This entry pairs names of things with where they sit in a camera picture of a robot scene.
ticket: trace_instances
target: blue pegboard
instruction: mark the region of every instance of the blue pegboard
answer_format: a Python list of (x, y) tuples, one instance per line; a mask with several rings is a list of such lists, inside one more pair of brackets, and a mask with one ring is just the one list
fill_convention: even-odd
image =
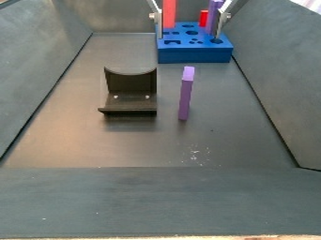
[(163, 29), (156, 39), (157, 63), (228, 63), (232, 45), (224, 34), (213, 39), (197, 22), (177, 22), (175, 28)]

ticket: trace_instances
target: gray wall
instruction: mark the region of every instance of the gray wall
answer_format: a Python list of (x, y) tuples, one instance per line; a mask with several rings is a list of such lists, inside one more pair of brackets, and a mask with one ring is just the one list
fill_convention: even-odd
[(80, 51), (90, 30), (60, 0), (0, 9), (0, 156)]
[[(62, 0), (93, 32), (153, 32), (145, 0)], [(176, 21), (197, 21), (208, 0), (177, 0)]]
[(321, 169), (321, 16), (288, 0), (249, 0), (224, 28), (233, 58), (286, 145)]

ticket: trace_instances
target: gray floor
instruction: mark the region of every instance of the gray floor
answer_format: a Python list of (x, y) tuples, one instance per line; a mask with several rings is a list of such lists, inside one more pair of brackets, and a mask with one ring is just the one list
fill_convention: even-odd
[(191, 64), (189, 119), (176, 119), (183, 64), (157, 65), (155, 118), (105, 118), (102, 67), (156, 66), (153, 34), (93, 35), (14, 145), (2, 168), (290, 168), (291, 157), (240, 71)]

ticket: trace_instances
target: purple peg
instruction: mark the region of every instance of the purple peg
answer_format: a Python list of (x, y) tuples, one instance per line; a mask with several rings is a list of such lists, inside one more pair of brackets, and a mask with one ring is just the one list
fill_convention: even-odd
[(217, 9), (223, 6), (224, 0), (209, 0), (208, 3), (208, 17), (207, 17), (207, 23), (205, 23), (205, 33), (211, 34), (212, 27), (216, 22), (216, 14)]
[(177, 110), (179, 120), (187, 120), (188, 118), (193, 71), (195, 71), (193, 67), (184, 67), (183, 77), (181, 77), (181, 87), (180, 87), (179, 110)]

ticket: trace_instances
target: red cylinder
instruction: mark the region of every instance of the red cylinder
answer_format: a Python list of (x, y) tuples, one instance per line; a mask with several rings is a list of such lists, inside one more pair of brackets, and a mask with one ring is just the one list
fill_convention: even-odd
[(208, 15), (208, 11), (200, 10), (197, 25), (201, 27), (205, 27), (207, 15)]

